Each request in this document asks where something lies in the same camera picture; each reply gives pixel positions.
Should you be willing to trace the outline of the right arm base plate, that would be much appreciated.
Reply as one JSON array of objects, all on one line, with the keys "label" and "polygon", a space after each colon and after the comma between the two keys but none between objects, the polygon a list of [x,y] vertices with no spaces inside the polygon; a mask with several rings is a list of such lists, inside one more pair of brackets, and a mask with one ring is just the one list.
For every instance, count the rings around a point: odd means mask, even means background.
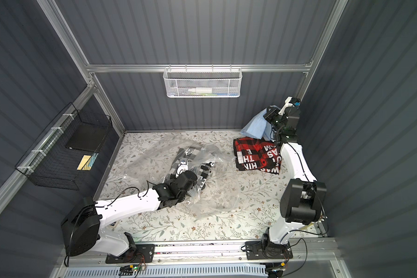
[{"label": "right arm base plate", "polygon": [[248,260],[280,259],[288,261],[293,258],[290,245],[249,241],[242,247],[242,251],[246,253]]}]

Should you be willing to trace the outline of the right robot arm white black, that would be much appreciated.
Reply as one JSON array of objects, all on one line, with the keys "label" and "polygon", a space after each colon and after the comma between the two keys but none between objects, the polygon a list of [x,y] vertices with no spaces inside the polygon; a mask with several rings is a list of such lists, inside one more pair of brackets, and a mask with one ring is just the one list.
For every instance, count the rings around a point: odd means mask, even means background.
[{"label": "right robot arm white black", "polygon": [[327,193],[325,183],[319,182],[311,173],[295,134],[299,114],[295,107],[284,108],[280,114],[274,105],[264,114],[272,128],[272,140],[279,148],[290,175],[280,199],[280,217],[263,234],[264,249],[288,248],[290,237],[300,232],[302,227],[327,218],[323,206]]}]

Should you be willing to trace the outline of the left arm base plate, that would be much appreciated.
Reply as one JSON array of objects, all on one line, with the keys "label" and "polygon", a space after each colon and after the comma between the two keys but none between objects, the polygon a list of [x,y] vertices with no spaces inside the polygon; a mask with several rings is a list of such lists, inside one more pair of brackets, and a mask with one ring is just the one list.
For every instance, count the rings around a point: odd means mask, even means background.
[{"label": "left arm base plate", "polygon": [[139,264],[151,263],[155,254],[154,244],[137,244],[135,249],[129,248],[120,256],[108,255],[106,264]]}]

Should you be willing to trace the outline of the black white checked shirt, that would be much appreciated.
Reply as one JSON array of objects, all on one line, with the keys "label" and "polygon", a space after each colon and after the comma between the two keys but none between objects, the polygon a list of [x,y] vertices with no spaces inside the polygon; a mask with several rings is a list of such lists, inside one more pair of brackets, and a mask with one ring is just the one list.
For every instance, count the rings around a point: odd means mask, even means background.
[{"label": "black white checked shirt", "polygon": [[176,179],[176,167],[178,166],[178,162],[182,158],[188,159],[188,170],[193,171],[198,180],[196,184],[193,186],[193,189],[201,191],[204,190],[206,187],[206,181],[209,178],[209,175],[212,173],[212,168],[215,165],[214,160],[207,161],[203,159],[203,155],[201,153],[201,148],[189,147],[187,149],[180,148],[178,153],[171,164],[171,168],[167,179]]}]

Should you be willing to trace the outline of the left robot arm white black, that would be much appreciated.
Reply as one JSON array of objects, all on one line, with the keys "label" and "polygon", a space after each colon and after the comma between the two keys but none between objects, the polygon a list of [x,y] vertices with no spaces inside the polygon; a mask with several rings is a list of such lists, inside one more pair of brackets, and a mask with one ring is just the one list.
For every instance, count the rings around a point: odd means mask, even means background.
[{"label": "left robot arm white black", "polygon": [[120,257],[130,249],[135,250],[131,234],[108,231],[106,227],[135,214],[175,206],[197,182],[198,176],[187,170],[136,195],[99,201],[83,198],[61,222],[66,256],[75,257],[90,251]]}]

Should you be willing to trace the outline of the light blue shirt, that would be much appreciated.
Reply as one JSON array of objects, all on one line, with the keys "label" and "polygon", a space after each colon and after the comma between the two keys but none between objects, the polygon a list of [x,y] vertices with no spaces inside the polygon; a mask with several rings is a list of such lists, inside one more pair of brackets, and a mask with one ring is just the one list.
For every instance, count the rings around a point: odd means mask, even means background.
[{"label": "light blue shirt", "polygon": [[271,124],[264,118],[267,109],[265,108],[254,116],[249,123],[240,131],[240,134],[252,139],[264,139],[266,141],[274,141]]}]

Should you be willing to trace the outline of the clear plastic vacuum bag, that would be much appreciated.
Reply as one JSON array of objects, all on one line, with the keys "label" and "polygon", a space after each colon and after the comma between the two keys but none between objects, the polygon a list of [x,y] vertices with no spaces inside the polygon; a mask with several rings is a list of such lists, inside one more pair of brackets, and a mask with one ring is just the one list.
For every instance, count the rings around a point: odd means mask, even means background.
[{"label": "clear plastic vacuum bag", "polygon": [[215,165],[205,189],[188,191],[184,200],[172,208],[196,218],[233,210],[240,195],[235,157],[219,143],[199,143],[182,136],[167,136],[129,163],[120,172],[120,177],[129,185],[144,186],[145,191],[154,184],[165,183],[170,180],[167,176],[178,150],[189,147],[201,148],[203,159],[214,160]]}]

